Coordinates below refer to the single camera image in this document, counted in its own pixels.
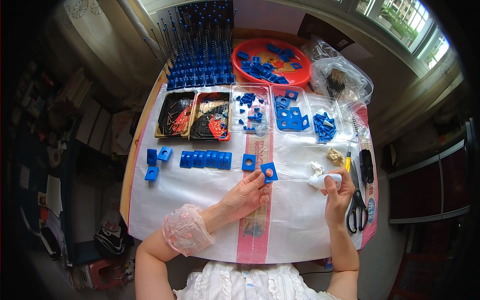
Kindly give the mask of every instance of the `white lace blouse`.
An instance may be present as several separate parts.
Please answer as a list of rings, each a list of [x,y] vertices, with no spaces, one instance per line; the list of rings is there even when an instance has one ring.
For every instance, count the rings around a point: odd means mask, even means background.
[[[309,288],[292,264],[245,265],[209,261],[192,272],[179,300],[339,300]]]

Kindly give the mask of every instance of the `yellow screwdriver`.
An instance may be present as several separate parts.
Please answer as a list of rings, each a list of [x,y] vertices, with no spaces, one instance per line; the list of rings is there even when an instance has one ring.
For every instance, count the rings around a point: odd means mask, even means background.
[[[345,158],[345,169],[347,169],[347,172],[350,173],[350,161],[352,153],[350,152],[350,147],[352,146],[352,141],[348,141],[348,152],[347,152],[347,158]]]

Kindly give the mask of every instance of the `lace cuff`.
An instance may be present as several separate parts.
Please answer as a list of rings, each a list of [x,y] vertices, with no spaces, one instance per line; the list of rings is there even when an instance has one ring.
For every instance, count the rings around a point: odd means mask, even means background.
[[[200,208],[185,204],[176,209],[170,217],[166,216],[163,221],[165,242],[184,256],[190,256],[210,244],[215,244],[215,237],[208,234],[199,212]]]

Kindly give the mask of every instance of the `scissors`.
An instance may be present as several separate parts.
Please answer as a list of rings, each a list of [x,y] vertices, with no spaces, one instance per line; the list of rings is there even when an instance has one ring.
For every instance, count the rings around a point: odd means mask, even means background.
[[[357,208],[360,208],[360,221],[359,221],[359,228],[360,231],[364,230],[367,226],[368,221],[368,210],[367,206],[363,202],[363,198],[360,192],[359,186],[359,177],[357,174],[357,168],[355,167],[355,162],[351,161],[351,177],[353,181],[353,185],[355,185],[355,191],[353,192],[353,201],[352,205],[350,206],[350,210],[347,217],[347,228],[351,233],[357,233]],[[353,229],[350,226],[350,216],[353,214]]]

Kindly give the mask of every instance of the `clear plastic container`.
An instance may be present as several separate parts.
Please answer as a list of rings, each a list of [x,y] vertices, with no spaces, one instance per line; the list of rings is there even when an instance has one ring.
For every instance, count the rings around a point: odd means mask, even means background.
[[[312,133],[315,136],[315,140],[319,144],[329,144],[334,142],[342,142],[345,140],[351,139],[351,134],[349,132],[345,132],[342,114],[340,113],[339,107],[335,99],[331,97],[320,96],[317,94],[309,94],[308,95],[308,105],[310,109],[310,113],[312,114],[312,118],[316,114],[322,115],[323,113],[327,113],[330,119],[335,119],[335,126],[336,126],[336,133],[333,136],[333,139],[330,141],[321,142],[318,141],[318,133],[315,132],[315,127],[312,125]]]
[[[309,104],[307,100],[307,95],[305,94],[305,91],[296,86],[285,86],[281,84],[274,84],[270,86],[270,90],[272,92],[272,116],[273,116],[273,126],[281,133],[285,134],[298,134],[298,135],[310,135],[314,131],[313,127],[313,122],[312,122],[312,114],[309,109]],[[290,95],[285,95],[287,91],[292,91],[293,93],[290,93]],[[274,102],[274,97],[285,97],[285,96],[290,96],[293,97],[294,93],[298,93],[297,95],[297,100],[290,100],[288,107],[285,109],[289,111],[289,115],[287,112],[282,111],[278,112],[278,115],[276,113],[276,107],[275,107],[275,102]],[[301,118],[306,118],[308,119],[309,127],[305,128],[304,130],[294,130],[294,129],[280,129],[278,127],[278,123],[283,123],[285,125],[285,121],[282,121],[282,117],[280,115],[286,117],[286,119],[290,119],[290,121],[295,124],[297,119],[300,120],[300,126],[301,125],[306,125],[307,121],[302,120]]]
[[[249,108],[247,104],[240,105],[240,101],[237,100],[237,97],[242,97],[245,93],[254,93],[255,100],[252,102],[251,107]],[[254,83],[238,83],[232,84],[230,87],[231,95],[231,132],[241,132],[245,134],[256,134],[263,136],[265,133],[272,132],[272,111],[271,103],[272,98],[270,95],[270,86],[268,84],[254,84]],[[255,115],[257,112],[262,113],[262,121],[258,122],[256,120],[248,119],[249,116]],[[247,128],[254,127],[255,130],[246,131],[244,126]]]

